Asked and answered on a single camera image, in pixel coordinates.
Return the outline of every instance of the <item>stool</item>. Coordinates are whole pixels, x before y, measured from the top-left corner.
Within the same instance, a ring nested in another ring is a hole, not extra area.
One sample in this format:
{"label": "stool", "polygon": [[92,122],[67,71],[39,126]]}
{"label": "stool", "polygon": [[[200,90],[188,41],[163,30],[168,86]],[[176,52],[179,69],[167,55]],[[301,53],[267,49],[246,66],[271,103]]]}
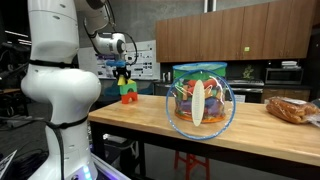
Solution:
{"label": "stool", "polygon": [[178,168],[178,161],[179,160],[186,163],[186,180],[190,179],[190,171],[197,164],[200,164],[206,168],[206,180],[210,180],[210,166],[209,166],[209,159],[208,158],[206,158],[205,162],[201,162],[198,159],[196,159],[195,155],[186,154],[186,159],[184,159],[179,155],[179,151],[176,151],[175,158],[174,158],[174,169]]}

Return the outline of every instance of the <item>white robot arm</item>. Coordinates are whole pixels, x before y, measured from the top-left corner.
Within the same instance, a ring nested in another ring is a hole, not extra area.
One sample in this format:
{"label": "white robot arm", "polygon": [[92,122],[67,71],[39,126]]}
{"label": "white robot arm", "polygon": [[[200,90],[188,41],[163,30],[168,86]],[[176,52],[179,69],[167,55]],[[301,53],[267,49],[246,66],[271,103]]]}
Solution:
{"label": "white robot arm", "polygon": [[97,30],[109,24],[104,4],[104,0],[28,0],[32,49],[22,91],[35,101],[52,104],[52,123],[73,124],[60,130],[63,151],[54,131],[46,127],[49,157],[30,179],[97,177],[85,120],[100,95],[101,84],[93,73],[70,67],[79,49],[76,7],[86,16],[85,27],[98,53],[125,52],[122,34],[112,34],[110,39],[97,34]]}

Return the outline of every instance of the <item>bread loaf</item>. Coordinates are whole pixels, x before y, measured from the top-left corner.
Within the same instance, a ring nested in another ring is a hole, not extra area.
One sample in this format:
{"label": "bread loaf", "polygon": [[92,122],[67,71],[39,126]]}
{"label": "bread loaf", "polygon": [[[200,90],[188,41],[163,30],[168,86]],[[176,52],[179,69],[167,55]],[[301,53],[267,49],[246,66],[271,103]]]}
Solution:
{"label": "bread loaf", "polygon": [[270,114],[294,124],[306,123],[308,115],[320,112],[314,104],[281,97],[270,98],[266,108]]}

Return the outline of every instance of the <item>floor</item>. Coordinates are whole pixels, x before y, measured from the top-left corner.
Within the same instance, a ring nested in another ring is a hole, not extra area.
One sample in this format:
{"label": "floor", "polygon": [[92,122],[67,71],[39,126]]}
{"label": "floor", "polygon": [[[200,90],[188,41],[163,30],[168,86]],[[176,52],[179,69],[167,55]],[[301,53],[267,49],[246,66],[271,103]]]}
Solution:
{"label": "floor", "polygon": [[[33,117],[44,117],[50,119],[52,108],[50,105],[31,103],[28,105],[29,113]],[[19,153],[32,151],[37,148],[47,149],[44,133],[44,124],[33,123],[21,129],[13,131],[0,131],[0,152],[5,156],[16,149],[26,145]],[[185,166],[179,163],[179,168],[174,170],[174,151],[153,145],[146,144],[146,167],[147,176],[156,180],[182,180],[184,179]],[[273,179],[289,180],[289,178],[265,173],[241,166],[236,166],[224,162],[210,160],[211,179]],[[191,179],[205,179],[205,170],[201,166],[196,166],[191,172]]]}

